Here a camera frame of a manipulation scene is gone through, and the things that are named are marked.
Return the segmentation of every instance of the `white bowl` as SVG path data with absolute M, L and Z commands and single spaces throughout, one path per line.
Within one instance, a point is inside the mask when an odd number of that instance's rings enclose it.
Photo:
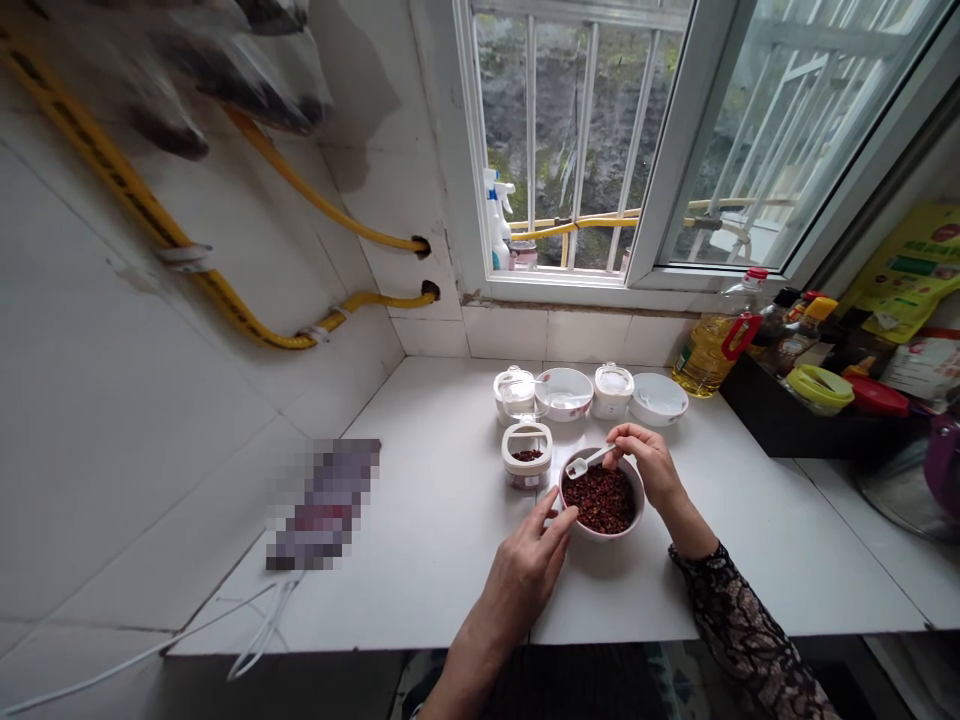
M 633 386 L 630 412 L 644 425 L 673 425 L 690 407 L 690 398 L 684 389 L 658 373 L 634 375 Z
M 593 401 L 593 383 L 573 368 L 551 368 L 537 376 L 537 400 L 547 406 L 547 420 L 573 422 L 587 414 Z
M 560 504 L 564 509 L 567 508 L 567 501 L 563 497 L 563 480 L 566 477 L 564 470 L 567 465 L 572 463 L 579 457 L 588 458 L 593 455 L 600 448 L 583 448 L 577 450 L 573 455 L 570 456 L 570 459 L 567 460 L 563 465 L 560 466 L 560 478 L 557 480 L 557 483 L 560 486 Z M 643 507 L 646 504 L 646 497 L 643 494 L 643 481 L 640 479 L 640 473 L 637 472 L 637 468 L 633 466 L 627 458 L 620 458 L 617 463 L 617 467 L 623 470 L 624 474 L 627 476 L 627 482 L 630 483 L 630 487 L 633 488 L 633 497 L 637 503 L 637 514 L 633 518 L 633 522 L 630 523 L 630 526 L 624 530 L 622 533 L 616 533 L 615 535 L 605 535 L 604 533 L 598 533 L 596 530 L 591 530 L 586 525 L 581 524 L 578 520 L 573 524 L 573 532 L 580 535 L 591 542 L 609 542 L 610 540 L 616 540 L 617 538 L 622 538 L 624 535 L 632 532 L 633 529 L 640 523 L 640 518 L 643 515 Z

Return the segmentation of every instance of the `black lace sleeve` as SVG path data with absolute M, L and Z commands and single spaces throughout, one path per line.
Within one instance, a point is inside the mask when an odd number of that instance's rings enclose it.
M 720 545 L 710 557 L 670 559 L 687 582 L 701 639 L 721 669 L 768 715 L 839 718 L 800 653 Z

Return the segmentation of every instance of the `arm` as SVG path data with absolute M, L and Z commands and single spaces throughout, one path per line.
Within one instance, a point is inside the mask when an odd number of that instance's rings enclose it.
M 617 450 L 605 463 L 625 454 L 637 461 L 647 499 L 673 539 L 670 558 L 687 583 L 697 631 L 724 673 L 768 715 L 839 718 L 797 648 L 687 496 L 663 438 L 628 423 L 611 430 L 607 442 L 615 442 Z
M 417 720 L 480 717 L 500 669 L 540 617 L 557 584 L 577 508 L 551 510 L 552 488 L 497 549 L 487 583 L 450 645 L 443 674 Z M 554 518 L 544 529 L 544 523 Z

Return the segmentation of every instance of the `red bottle cap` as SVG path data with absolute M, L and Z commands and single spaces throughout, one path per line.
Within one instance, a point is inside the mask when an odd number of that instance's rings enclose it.
M 844 379 L 853 385 L 853 404 L 870 415 L 907 417 L 910 401 L 891 387 L 867 377 L 846 375 Z

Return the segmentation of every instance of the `open window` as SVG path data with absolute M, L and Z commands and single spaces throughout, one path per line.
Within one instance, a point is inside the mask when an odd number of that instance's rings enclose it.
M 507 300 L 699 309 L 753 265 L 803 284 L 960 75 L 942 0 L 430 5 L 451 247 Z M 493 269 L 485 168 L 535 269 Z

